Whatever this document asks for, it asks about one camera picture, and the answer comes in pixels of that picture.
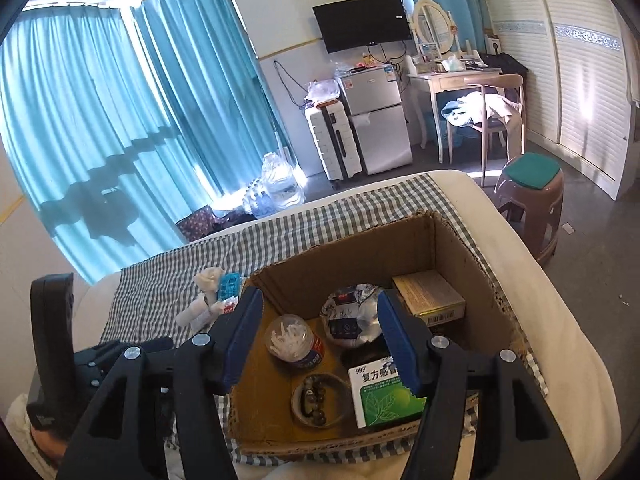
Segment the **person left hand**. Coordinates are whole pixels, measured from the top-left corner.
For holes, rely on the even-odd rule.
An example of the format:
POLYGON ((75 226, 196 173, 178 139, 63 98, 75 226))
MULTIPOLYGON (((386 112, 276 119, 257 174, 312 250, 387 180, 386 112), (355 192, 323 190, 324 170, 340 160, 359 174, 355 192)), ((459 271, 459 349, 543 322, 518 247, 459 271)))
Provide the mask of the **person left hand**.
POLYGON ((54 432, 37 430, 27 414, 27 394, 19 394, 6 413, 6 428, 26 460, 43 479, 55 479, 68 442, 54 432))

